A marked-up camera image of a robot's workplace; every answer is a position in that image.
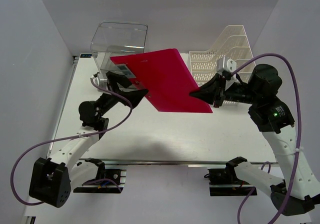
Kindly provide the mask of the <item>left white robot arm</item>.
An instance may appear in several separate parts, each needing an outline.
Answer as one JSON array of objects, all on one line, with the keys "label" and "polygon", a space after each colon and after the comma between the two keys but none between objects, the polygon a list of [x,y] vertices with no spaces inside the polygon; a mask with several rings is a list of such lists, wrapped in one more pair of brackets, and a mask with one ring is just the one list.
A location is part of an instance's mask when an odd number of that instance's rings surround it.
[{"label": "left white robot arm", "polygon": [[81,127],[72,137],[66,137],[65,146],[50,157],[40,157],[33,165],[29,196],[56,208],[62,207],[71,192],[83,185],[103,182],[114,183],[106,178],[105,163],[97,158],[81,157],[90,147],[100,141],[103,135],[118,127],[109,127],[109,119],[104,115],[116,104],[121,103],[132,111],[148,94],[147,89],[123,91],[131,81],[124,75],[107,73],[106,88],[97,100],[83,101],[79,107]]}]

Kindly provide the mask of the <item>clear acrylic drawer organizer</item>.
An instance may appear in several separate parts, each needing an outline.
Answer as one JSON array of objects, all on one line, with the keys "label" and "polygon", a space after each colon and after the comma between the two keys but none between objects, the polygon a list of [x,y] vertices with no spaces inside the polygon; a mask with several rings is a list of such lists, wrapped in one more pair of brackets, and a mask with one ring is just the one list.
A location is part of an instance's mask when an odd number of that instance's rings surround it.
[{"label": "clear acrylic drawer organizer", "polygon": [[90,44],[91,54],[98,69],[104,74],[111,71],[122,74],[111,57],[141,54],[145,52],[148,33],[146,24],[135,22],[101,22]]}]

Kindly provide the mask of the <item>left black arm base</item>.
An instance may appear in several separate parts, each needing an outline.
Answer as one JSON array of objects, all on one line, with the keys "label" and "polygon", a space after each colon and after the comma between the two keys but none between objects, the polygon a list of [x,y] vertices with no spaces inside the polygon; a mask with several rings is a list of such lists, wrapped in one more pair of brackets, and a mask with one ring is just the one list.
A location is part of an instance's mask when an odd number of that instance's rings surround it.
[{"label": "left black arm base", "polygon": [[69,170],[74,193],[120,194],[126,182],[127,171],[96,158],[79,160]]}]

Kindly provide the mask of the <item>red plastic folder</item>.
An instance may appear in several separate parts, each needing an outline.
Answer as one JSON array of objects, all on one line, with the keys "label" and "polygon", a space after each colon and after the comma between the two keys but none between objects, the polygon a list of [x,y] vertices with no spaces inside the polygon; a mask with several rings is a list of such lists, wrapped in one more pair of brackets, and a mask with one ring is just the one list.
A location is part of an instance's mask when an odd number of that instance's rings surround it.
[{"label": "red plastic folder", "polygon": [[115,64],[159,112],[212,113],[206,102],[190,96],[198,85],[176,48],[112,56]]}]

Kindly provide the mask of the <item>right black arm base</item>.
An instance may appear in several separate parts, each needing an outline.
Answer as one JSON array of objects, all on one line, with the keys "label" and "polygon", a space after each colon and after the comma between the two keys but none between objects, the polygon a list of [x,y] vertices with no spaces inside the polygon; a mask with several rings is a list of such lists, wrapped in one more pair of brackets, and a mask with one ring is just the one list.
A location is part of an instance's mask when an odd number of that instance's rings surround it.
[{"label": "right black arm base", "polygon": [[209,181],[211,197],[245,197],[254,188],[248,182],[238,179],[234,168],[246,162],[243,157],[236,157],[225,164],[223,168],[209,168],[203,176]]}]

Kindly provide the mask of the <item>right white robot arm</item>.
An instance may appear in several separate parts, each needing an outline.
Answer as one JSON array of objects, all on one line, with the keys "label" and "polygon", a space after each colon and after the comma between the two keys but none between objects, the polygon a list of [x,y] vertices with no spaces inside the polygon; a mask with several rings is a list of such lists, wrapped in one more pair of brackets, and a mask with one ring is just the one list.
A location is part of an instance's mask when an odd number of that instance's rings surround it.
[{"label": "right white robot arm", "polygon": [[215,108],[223,101],[249,104],[248,114],[270,145],[283,178],[273,176],[253,166],[247,159],[236,157],[226,163],[223,177],[236,184],[247,182],[270,197],[277,210],[289,195],[281,211],[285,216],[308,213],[320,203],[320,182],[314,176],[306,157],[299,154],[294,166],[296,140],[295,120],[288,106],[278,97],[282,79],[271,65],[257,65],[248,82],[234,82],[227,86],[229,73],[217,73],[206,84],[189,95]]}]

